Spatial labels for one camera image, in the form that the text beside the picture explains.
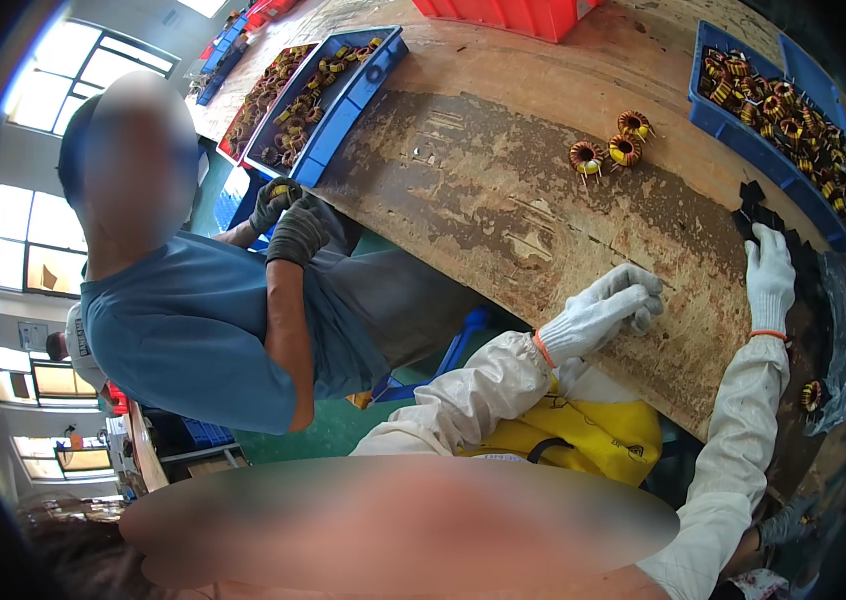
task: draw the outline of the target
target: blue plastic stool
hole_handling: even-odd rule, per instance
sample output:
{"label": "blue plastic stool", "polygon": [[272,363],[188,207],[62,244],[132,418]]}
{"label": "blue plastic stool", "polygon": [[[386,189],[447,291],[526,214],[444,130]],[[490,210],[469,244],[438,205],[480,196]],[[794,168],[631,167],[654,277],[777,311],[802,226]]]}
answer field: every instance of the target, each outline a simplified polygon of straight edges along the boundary
{"label": "blue plastic stool", "polygon": [[490,312],[485,306],[478,306],[466,316],[462,329],[453,338],[453,342],[450,342],[450,347],[446,350],[446,355],[443,356],[443,362],[439,364],[439,368],[432,377],[419,383],[403,385],[393,378],[392,372],[388,373],[373,388],[373,394],[370,396],[370,405],[376,402],[407,401],[413,398],[413,392],[416,388],[421,385],[429,385],[433,379],[454,369],[456,363],[459,362],[459,357],[462,356],[463,350],[466,348],[466,343],[470,341],[470,336],[475,331],[485,330],[490,316]]}

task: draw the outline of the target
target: white cotton glove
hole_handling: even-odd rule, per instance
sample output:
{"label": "white cotton glove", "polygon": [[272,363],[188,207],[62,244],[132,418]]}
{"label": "white cotton glove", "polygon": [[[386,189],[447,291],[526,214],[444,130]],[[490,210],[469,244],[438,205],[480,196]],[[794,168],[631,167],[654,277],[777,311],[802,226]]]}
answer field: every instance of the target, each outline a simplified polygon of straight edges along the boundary
{"label": "white cotton glove", "polygon": [[600,277],[566,300],[563,312],[540,327],[539,343],[552,365],[594,353],[629,321],[636,335],[645,335],[653,315],[663,314],[663,283],[653,273],[629,263]]}
{"label": "white cotton glove", "polygon": [[753,223],[760,245],[746,241],[746,295],[752,331],[775,331],[786,336],[786,313],[796,299],[796,271],[789,264],[786,238],[775,229]]}

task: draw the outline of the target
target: workbench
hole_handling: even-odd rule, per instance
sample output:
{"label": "workbench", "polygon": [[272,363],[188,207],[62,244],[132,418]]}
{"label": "workbench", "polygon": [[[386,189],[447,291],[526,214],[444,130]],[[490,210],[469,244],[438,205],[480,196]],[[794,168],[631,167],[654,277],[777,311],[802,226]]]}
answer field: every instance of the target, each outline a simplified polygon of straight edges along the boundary
{"label": "workbench", "polygon": [[[829,247],[781,189],[687,120],[699,19],[782,68],[779,30],[735,0],[610,0],[558,45],[427,19],[409,0],[306,0],[251,38],[210,104],[193,108],[196,130],[222,138],[282,48],[402,25],[409,56],[314,193],[535,327],[621,262],[653,271],[666,313],[647,336],[623,334],[587,360],[704,440],[719,380],[749,332],[746,260],[730,217],[740,183],[758,182],[788,228]],[[627,110],[658,136],[634,168],[604,168],[584,186],[567,149],[583,139],[605,147]],[[805,373],[798,360],[792,371],[779,415],[785,460],[770,467],[783,498],[824,438],[802,436]]]}

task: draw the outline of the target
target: window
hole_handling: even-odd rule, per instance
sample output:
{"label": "window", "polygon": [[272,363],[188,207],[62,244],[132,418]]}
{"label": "window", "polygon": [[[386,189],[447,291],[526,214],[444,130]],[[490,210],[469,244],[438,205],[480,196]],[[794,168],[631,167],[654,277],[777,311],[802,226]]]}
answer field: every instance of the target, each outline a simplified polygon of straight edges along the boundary
{"label": "window", "polygon": [[126,73],[148,70],[168,78],[178,64],[176,56],[126,35],[60,21],[23,68],[6,113],[13,123],[61,136],[83,102]]}
{"label": "window", "polygon": [[71,362],[46,360],[44,352],[0,347],[0,402],[44,408],[96,408],[96,390]]}
{"label": "window", "polygon": [[0,287],[79,298],[86,252],[65,199],[0,185]]}
{"label": "window", "polygon": [[69,438],[13,438],[26,472],[33,479],[80,480],[113,475],[106,444],[100,438],[83,438],[83,448],[73,450]]}
{"label": "window", "polygon": [[179,3],[185,4],[203,17],[213,18],[219,12],[219,9],[226,4],[226,0],[179,0]]}

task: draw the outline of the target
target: hand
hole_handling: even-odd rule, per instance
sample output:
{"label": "hand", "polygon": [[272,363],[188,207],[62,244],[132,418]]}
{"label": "hand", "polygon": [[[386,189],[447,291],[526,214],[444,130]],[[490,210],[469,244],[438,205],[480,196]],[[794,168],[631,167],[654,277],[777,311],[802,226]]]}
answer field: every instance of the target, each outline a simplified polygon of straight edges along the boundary
{"label": "hand", "polygon": [[634,333],[645,335],[652,316],[663,314],[662,291],[656,275],[622,264],[567,299],[563,312],[540,327],[537,337],[549,361],[558,366],[602,348],[624,321]]}
{"label": "hand", "polygon": [[799,496],[789,501],[783,510],[756,526],[760,534],[760,550],[776,544],[795,542],[808,536],[815,527],[812,522],[803,522],[803,517],[819,501],[819,492],[810,496]]}
{"label": "hand", "polygon": [[276,224],[276,230],[269,239],[266,262],[288,260],[305,269],[319,249],[330,243],[328,228],[309,197],[294,202]]}
{"label": "hand", "polygon": [[786,336],[786,313],[796,298],[796,271],[789,264],[783,234],[764,224],[753,223],[757,246],[746,241],[746,295],[752,331],[775,331]]}
{"label": "hand", "polygon": [[[279,186],[288,189],[270,198]],[[262,187],[256,197],[256,210],[250,215],[249,224],[257,234],[265,234],[280,218],[284,210],[288,210],[293,201],[303,198],[303,188],[296,181],[287,176],[278,176]]]}

